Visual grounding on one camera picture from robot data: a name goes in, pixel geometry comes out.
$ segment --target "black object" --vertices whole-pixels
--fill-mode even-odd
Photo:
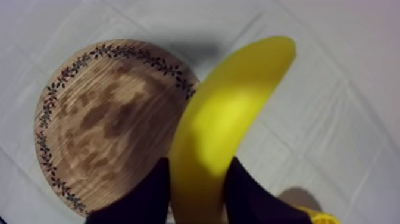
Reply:
[[[4,219],[2,219],[2,218],[0,217],[0,224],[7,224],[7,223],[4,221]]]
[[[170,202],[168,159],[160,159],[144,180],[129,194],[92,213],[87,224],[163,223]]]
[[[224,184],[230,224],[312,224],[308,215],[264,190],[235,157]],[[170,201],[168,159],[158,161],[149,175],[116,203],[92,213],[86,224],[165,224]]]

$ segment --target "white tablecloth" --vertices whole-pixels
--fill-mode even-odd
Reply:
[[[399,67],[387,51],[373,45],[380,40],[389,45],[387,30],[371,38],[367,28],[359,27],[376,28],[379,15],[389,13],[363,21],[354,16],[357,7],[372,12],[382,5],[343,4],[0,1],[0,216],[11,224],[84,222],[52,192],[33,145],[39,95],[52,72],[78,49],[112,38],[141,39],[171,51],[204,80],[234,50],[260,38],[286,35],[296,42],[297,58],[237,156],[275,195],[298,186],[343,223],[398,223],[400,155],[392,123],[400,113],[387,110],[384,99],[391,97],[387,101],[393,104],[397,97],[393,93],[400,76],[392,73]],[[352,29],[360,29],[365,39],[354,42]],[[393,55],[399,49],[395,44],[390,45]],[[372,65],[379,55],[389,57],[386,64]]]

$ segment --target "banana peel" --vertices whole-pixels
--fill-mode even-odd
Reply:
[[[226,222],[222,189],[229,164],[295,54],[289,38],[256,41],[226,58],[198,88],[168,155],[177,223]]]

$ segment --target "wooden plate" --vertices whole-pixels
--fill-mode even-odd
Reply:
[[[198,83],[146,42],[105,41],[73,55],[35,116],[37,157],[57,196],[86,216],[133,189],[167,154]]]

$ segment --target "wood grain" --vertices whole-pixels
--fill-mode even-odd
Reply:
[[[128,193],[167,154],[189,101],[187,90],[181,88],[176,77],[191,83],[192,89],[199,83],[180,60],[156,46],[111,40],[74,54],[54,73],[48,86],[57,83],[61,72],[83,54],[111,45],[113,49],[120,46],[149,52],[151,57],[160,58],[160,64],[165,60],[165,64],[178,67],[182,73],[164,75],[164,70],[158,71],[157,66],[144,64],[145,60],[136,57],[103,55],[94,59],[92,55],[87,66],[69,78],[65,88],[58,88],[47,128],[40,126],[48,99],[48,88],[43,90],[35,117],[37,156],[57,196],[82,216]],[[56,170],[49,171],[49,166],[43,165],[40,132],[51,153],[50,167]],[[74,208],[76,203],[66,194],[79,198],[85,208]]]

